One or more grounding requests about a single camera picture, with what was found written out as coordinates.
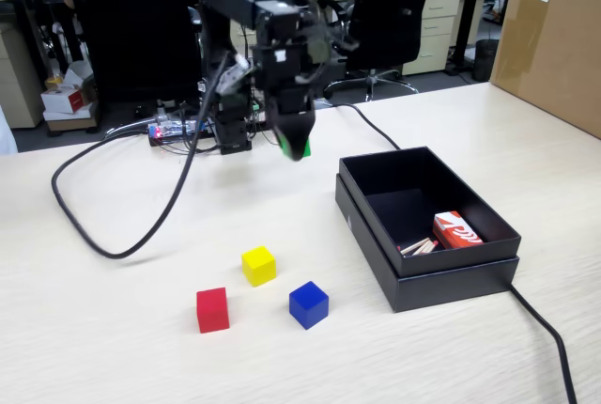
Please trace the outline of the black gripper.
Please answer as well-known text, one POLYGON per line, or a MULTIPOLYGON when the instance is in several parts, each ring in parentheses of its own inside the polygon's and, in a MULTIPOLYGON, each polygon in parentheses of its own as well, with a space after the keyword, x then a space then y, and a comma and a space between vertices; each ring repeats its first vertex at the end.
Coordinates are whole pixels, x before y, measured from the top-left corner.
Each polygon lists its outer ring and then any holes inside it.
POLYGON ((276 141, 294 162, 310 153, 316 121, 311 90, 316 65, 307 41, 257 43, 254 85, 263 94, 264 110, 276 141))

